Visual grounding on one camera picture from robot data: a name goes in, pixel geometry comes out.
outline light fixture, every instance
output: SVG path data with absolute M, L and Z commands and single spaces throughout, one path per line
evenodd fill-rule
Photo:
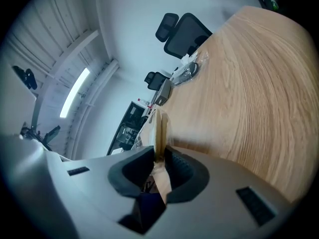
M 66 116 L 69 112 L 69 109 L 71 107 L 71 104 L 76 96 L 76 93 L 80 89 L 81 85 L 83 84 L 83 82 L 85 81 L 85 79 L 89 75 L 89 73 L 90 73 L 90 71 L 87 68 L 85 68 L 83 70 L 83 72 L 81 73 L 81 75 L 79 76 L 79 78 L 74 83 L 74 85 L 71 88 L 71 91 L 70 91 L 68 97 L 66 98 L 65 103 L 62 107 L 62 111 L 60 113 L 60 118 L 66 118 Z

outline office room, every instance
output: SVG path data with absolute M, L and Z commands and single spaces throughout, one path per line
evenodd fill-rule
M 318 168 L 318 38 L 295 1 L 20 0 L 0 134 L 21 222 L 54 238 L 280 231 Z

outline wooden desk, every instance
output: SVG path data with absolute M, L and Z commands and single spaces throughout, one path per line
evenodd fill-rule
M 317 169 L 319 62 L 309 34 L 244 7 L 199 48 L 209 62 L 162 109 L 174 145 L 238 162 L 290 201 Z

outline chair backrest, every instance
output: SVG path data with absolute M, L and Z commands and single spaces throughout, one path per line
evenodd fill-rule
M 164 51 L 177 58 L 191 55 L 208 37 L 212 35 L 191 13 L 184 14 L 171 31 Z
M 158 30 L 155 33 L 156 38 L 160 42 L 166 42 L 168 39 L 171 31 L 176 26 L 176 23 L 178 22 L 178 15 L 175 13 L 166 13 L 159 25 Z
M 169 79 L 169 77 L 166 77 L 165 75 L 163 75 L 159 72 L 154 73 L 154 77 L 152 78 L 151 82 L 148 83 L 149 84 L 148 89 L 159 91 L 162 84 L 164 83 L 164 81 L 166 79 Z

